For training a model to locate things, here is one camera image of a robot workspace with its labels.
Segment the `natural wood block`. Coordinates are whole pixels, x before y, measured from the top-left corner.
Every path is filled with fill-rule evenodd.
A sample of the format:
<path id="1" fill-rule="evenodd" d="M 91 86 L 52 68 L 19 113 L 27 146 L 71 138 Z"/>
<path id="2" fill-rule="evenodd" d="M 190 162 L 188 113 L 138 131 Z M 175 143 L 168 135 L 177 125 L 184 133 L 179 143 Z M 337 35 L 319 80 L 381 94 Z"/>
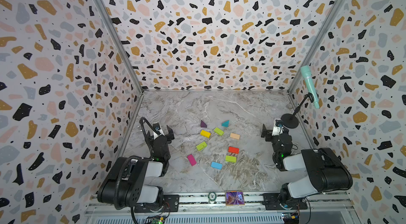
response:
<path id="1" fill-rule="evenodd" d="M 230 138 L 240 140 L 241 136 L 239 134 L 231 133 Z"/>

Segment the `purple triangular block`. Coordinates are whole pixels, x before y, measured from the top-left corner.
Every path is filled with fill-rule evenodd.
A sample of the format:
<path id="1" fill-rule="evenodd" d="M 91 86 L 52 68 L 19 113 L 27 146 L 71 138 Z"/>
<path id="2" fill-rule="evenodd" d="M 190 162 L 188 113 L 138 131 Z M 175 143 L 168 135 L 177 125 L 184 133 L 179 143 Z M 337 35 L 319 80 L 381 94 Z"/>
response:
<path id="1" fill-rule="evenodd" d="M 200 127 L 201 127 L 201 128 L 207 128 L 207 124 L 202 120 L 202 121 L 200 122 Z"/>

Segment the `teal triangular block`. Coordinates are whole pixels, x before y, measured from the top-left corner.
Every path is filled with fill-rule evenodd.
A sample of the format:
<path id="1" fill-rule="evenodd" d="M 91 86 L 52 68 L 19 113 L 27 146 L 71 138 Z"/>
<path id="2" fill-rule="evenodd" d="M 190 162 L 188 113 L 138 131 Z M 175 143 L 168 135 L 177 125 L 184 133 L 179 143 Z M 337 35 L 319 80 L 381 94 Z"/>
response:
<path id="1" fill-rule="evenodd" d="M 223 126 L 223 127 L 228 127 L 228 126 L 229 126 L 229 120 L 224 121 L 224 122 L 222 123 L 222 126 Z"/>

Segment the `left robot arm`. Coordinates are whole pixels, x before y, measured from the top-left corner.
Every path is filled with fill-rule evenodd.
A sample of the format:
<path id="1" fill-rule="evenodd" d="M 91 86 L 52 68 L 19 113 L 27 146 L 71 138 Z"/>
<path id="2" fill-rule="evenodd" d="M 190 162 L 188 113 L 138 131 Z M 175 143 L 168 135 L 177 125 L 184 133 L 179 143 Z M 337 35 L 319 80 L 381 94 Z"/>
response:
<path id="1" fill-rule="evenodd" d="M 151 124 L 144 117 L 140 118 L 140 126 L 150 157 L 119 157 L 99 187 L 97 200 L 117 210 L 145 207 L 159 211 L 165 206 L 163 188 L 146 185 L 145 179 L 167 173 L 174 133 L 169 126 L 165 133 L 159 123 Z"/>

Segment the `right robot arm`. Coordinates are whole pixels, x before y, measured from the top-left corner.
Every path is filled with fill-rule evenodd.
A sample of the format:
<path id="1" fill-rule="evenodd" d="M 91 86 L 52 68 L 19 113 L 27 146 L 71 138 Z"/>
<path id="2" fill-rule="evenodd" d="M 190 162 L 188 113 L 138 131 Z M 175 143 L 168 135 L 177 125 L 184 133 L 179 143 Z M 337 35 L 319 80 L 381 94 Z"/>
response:
<path id="1" fill-rule="evenodd" d="M 272 160 L 279 171 L 306 171 L 305 177 L 282 185 L 277 201 L 283 209 L 299 207 L 311 195 L 352 187 L 352 176 L 330 148 L 309 148 L 292 154 L 294 143 L 282 120 L 276 119 L 272 129 L 263 126 L 261 137 L 272 144 Z"/>

